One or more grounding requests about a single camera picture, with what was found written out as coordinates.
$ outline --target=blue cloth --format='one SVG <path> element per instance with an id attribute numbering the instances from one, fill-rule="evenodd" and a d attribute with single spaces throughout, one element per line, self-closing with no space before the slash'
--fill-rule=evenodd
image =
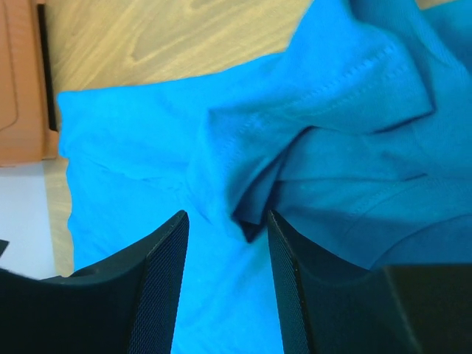
<path id="1" fill-rule="evenodd" d="M 269 207 L 365 268 L 472 261 L 471 13 L 316 0 L 283 53 L 59 94 L 75 268 L 185 209 L 173 354 L 275 354 Z"/>

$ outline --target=wooden surface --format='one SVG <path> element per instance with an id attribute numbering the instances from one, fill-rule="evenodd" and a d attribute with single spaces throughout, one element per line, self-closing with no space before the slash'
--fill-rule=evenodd
<path id="1" fill-rule="evenodd" d="M 444 2 L 422 0 L 421 7 Z M 48 0 L 56 92 L 217 72 L 283 50 L 311 0 Z M 60 274 L 72 272 L 67 161 L 44 162 Z"/>

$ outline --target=black object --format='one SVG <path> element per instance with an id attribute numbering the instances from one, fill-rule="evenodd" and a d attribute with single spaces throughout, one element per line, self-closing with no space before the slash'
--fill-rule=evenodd
<path id="1" fill-rule="evenodd" d="M 285 354 L 472 353 L 472 266 L 346 262 L 269 212 Z"/>
<path id="2" fill-rule="evenodd" d="M 0 353 L 170 353 L 188 232 L 180 211 L 67 278 L 0 270 Z"/>
<path id="3" fill-rule="evenodd" d="M 8 243 L 9 243 L 8 241 L 0 240 L 0 257 L 3 254 L 3 252 L 5 252 L 5 249 L 7 249 Z"/>

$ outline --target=brown leather case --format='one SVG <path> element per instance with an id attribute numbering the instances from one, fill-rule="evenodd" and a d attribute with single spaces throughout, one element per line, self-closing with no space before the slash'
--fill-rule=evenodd
<path id="1" fill-rule="evenodd" d="M 44 2 L 0 0 L 0 167 L 57 155 L 38 16 Z"/>

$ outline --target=blue fabric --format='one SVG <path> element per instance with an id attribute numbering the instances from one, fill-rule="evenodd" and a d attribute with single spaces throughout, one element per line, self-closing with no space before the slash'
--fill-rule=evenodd
<path id="1" fill-rule="evenodd" d="M 365 268 L 472 261 L 471 13 L 316 0 L 283 53 L 59 94 L 75 268 L 185 209 L 173 354 L 275 354 L 269 207 Z"/>

